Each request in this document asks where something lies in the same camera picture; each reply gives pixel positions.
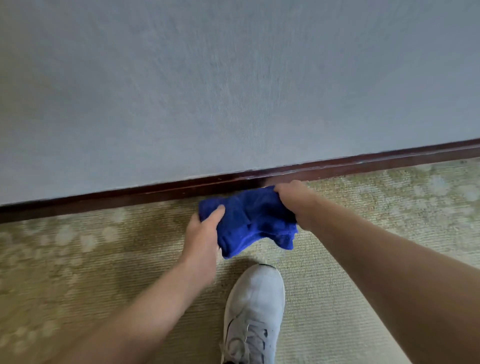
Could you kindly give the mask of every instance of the foot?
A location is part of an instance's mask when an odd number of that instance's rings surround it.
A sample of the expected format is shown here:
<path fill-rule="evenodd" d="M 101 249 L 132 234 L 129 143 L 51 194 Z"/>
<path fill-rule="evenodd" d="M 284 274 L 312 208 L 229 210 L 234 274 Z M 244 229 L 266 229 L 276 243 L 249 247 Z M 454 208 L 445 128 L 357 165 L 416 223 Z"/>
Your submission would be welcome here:
<path fill-rule="evenodd" d="M 228 296 L 222 363 L 274 364 L 284 308 L 280 272 L 265 264 L 248 268 Z"/>

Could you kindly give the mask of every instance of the wall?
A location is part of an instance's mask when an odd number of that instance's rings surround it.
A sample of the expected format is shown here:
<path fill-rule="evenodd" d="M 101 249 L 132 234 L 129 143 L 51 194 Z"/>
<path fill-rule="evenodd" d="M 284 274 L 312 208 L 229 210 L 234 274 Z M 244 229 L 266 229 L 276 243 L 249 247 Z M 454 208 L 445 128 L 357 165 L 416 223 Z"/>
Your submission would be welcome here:
<path fill-rule="evenodd" d="M 480 5 L 4 0 L 0 205 L 480 137 Z"/>

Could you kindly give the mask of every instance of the patterned carpet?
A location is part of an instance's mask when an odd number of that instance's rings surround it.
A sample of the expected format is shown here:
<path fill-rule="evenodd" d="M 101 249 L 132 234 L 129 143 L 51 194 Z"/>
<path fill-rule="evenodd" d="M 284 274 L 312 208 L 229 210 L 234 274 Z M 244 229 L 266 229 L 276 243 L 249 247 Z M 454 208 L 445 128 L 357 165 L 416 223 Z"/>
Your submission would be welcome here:
<path fill-rule="evenodd" d="M 480 267 L 480 159 L 311 182 L 373 223 Z M 125 305 L 180 253 L 198 199 L 0 225 L 0 362 L 41 363 Z M 253 261 L 276 266 L 287 306 L 277 363 L 408 363 L 311 234 L 223 261 L 154 363 L 219 363 L 224 305 Z"/>

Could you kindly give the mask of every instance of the dark brown baseboard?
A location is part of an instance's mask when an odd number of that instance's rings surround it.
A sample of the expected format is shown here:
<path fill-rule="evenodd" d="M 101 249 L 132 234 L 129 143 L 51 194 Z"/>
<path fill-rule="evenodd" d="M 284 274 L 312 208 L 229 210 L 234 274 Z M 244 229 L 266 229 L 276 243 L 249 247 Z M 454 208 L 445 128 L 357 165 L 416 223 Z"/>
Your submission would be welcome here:
<path fill-rule="evenodd" d="M 0 206 L 0 223 L 480 157 L 480 139 Z"/>

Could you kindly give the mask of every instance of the blue towel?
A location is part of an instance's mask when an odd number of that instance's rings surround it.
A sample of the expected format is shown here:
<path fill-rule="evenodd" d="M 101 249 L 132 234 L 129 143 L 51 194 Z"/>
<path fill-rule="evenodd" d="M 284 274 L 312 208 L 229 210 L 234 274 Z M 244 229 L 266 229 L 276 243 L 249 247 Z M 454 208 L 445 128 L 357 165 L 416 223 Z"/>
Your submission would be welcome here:
<path fill-rule="evenodd" d="M 272 239 L 280 248 L 293 249 L 297 232 L 295 214 L 283 205 L 273 188 L 257 188 L 228 198 L 200 201 L 200 221 L 209 217 L 219 205 L 225 206 L 225 215 L 216 228 L 224 258 L 232 258 L 261 238 Z"/>

